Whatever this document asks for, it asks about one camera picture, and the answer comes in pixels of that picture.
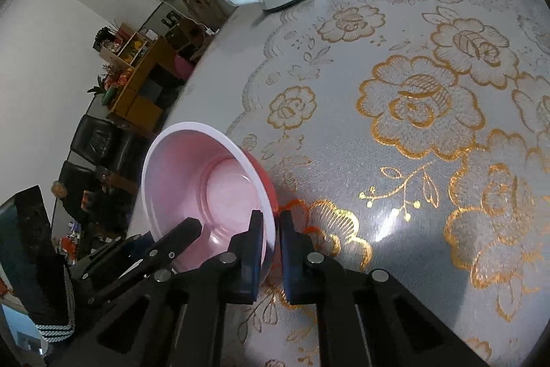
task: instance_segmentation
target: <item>screw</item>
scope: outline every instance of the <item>screw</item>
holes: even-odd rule
[[[307,254],[308,262],[313,263],[315,265],[322,263],[325,260],[324,258],[325,256],[319,252],[310,252]]]
[[[165,282],[172,276],[172,273],[166,269],[159,269],[155,274],[153,274],[153,277],[156,281]]]
[[[383,271],[381,269],[377,269],[375,271],[372,271],[372,279],[375,282],[384,283],[387,282],[389,279],[389,274],[386,271]]]
[[[237,260],[237,256],[232,252],[224,252],[219,254],[219,260],[226,265],[235,262]]]

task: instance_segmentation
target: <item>white bowl rim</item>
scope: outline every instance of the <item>white bowl rim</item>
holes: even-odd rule
[[[149,166],[149,161],[151,159],[151,156],[155,151],[156,147],[160,144],[160,142],[163,141],[168,136],[171,136],[172,134],[175,134],[180,131],[198,131],[203,134],[206,134],[207,136],[210,136],[217,142],[221,143],[233,155],[233,157],[237,160],[237,162],[239,162],[239,164],[244,168],[249,179],[254,184],[254,187],[260,198],[260,204],[262,206],[262,212],[263,212],[263,224],[266,230],[266,254],[263,259],[263,263],[260,271],[260,281],[263,282],[266,279],[267,275],[269,274],[269,270],[273,262],[273,255],[275,252],[276,231],[275,231],[275,219],[273,217],[273,210],[271,209],[271,203],[269,202],[270,201],[269,197],[267,195],[266,189],[263,186],[260,176],[258,175],[257,171],[254,169],[254,166],[249,161],[247,156],[229,137],[227,137],[221,131],[218,131],[217,129],[213,128],[212,126],[208,126],[208,125],[205,125],[204,123],[199,123],[199,122],[176,123],[174,125],[167,127],[165,130],[163,130],[155,138],[155,140],[149,147],[149,150],[147,151],[147,156],[145,156],[143,171],[141,173],[140,195],[143,203],[143,208],[145,211],[145,217],[151,228],[151,233],[153,235],[153,238],[155,239],[155,241],[157,241],[158,239],[160,239],[162,235],[158,227],[158,223],[156,222],[156,220],[152,218],[152,213],[149,212],[149,205],[148,205],[149,203],[147,201],[147,194],[146,194],[147,168]]]

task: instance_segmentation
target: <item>round table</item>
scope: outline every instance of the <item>round table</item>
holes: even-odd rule
[[[238,9],[167,126],[226,131],[319,251],[384,268],[484,360],[550,315],[550,11],[543,0],[304,0]],[[147,230],[138,203],[130,233]],[[230,306],[222,365],[318,365],[277,260]]]

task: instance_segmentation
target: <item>cable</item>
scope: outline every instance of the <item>cable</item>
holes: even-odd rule
[[[173,10],[177,11],[178,14],[180,14],[181,16],[183,16],[184,18],[187,18],[189,20],[192,20],[195,24],[197,25],[202,25],[204,28],[205,28],[205,32],[207,35],[216,35],[218,32],[219,32],[219,29],[216,30],[215,32],[210,28],[208,27],[208,25],[205,25],[201,22],[197,22],[195,21],[193,18],[190,18],[189,16],[187,16],[186,14],[183,14],[182,12],[180,12],[176,7],[174,7],[172,4],[166,2],[165,0],[161,0],[162,3],[165,3],[166,5],[168,5],[170,8],[172,8]]]

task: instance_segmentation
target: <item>leather chair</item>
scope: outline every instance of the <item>leather chair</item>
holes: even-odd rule
[[[97,176],[94,170],[63,162],[59,175],[59,181],[67,189],[67,196],[61,199],[63,208],[80,224],[97,222],[106,231],[122,231],[127,226],[125,215],[132,208],[134,196],[119,188],[104,186]],[[85,190],[101,192],[101,203],[90,213],[81,208]]]
[[[85,114],[70,149],[91,164],[138,182],[149,144],[144,137]]]

